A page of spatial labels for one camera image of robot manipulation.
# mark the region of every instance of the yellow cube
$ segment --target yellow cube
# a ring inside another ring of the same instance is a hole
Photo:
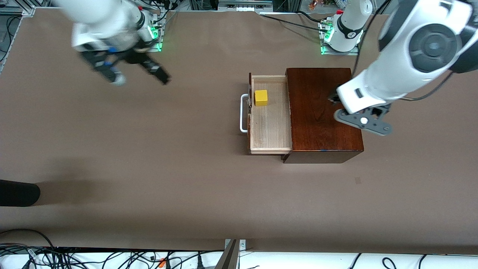
[[[254,91],[254,103],[256,104],[256,106],[266,106],[267,105],[267,90]]]

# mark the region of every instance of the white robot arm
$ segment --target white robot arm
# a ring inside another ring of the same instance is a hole
[[[335,119],[388,135],[391,126],[381,119],[392,102],[447,70],[478,68],[477,29],[477,9],[469,1],[402,0],[379,35],[378,59],[337,88],[345,110]]]
[[[146,53],[160,38],[152,29],[162,18],[143,10],[130,0],[54,0],[74,21],[72,47],[92,68],[114,85],[125,83],[115,67],[124,60],[139,64],[163,84],[169,75]]]

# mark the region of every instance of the wood grain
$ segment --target wood grain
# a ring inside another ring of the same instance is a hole
[[[285,76],[252,76],[251,93],[267,90],[268,104],[251,100],[251,154],[287,154],[292,149],[291,120]]]
[[[330,92],[347,82],[349,68],[288,68],[292,150],[363,151],[359,129],[339,123],[334,112],[343,108],[328,101]]]

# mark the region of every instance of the cable plug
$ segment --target cable plug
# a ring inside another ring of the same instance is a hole
[[[197,269],[204,269],[203,259],[201,257],[201,252],[199,252],[199,251],[198,251],[198,256],[197,256]]]

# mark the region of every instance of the table surface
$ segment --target table surface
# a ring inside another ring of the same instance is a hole
[[[394,133],[364,132],[365,152],[344,164],[287,165],[247,154],[239,97],[249,72],[353,65],[320,55],[314,31],[253,12],[179,12],[154,54],[172,82],[120,64],[128,82],[116,88],[70,47],[71,26],[56,9],[24,19],[0,76],[1,178],[43,192],[38,206],[0,208],[1,229],[39,229],[58,246],[217,248],[234,237],[257,250],[476,252],[476,72],[396,102]]]

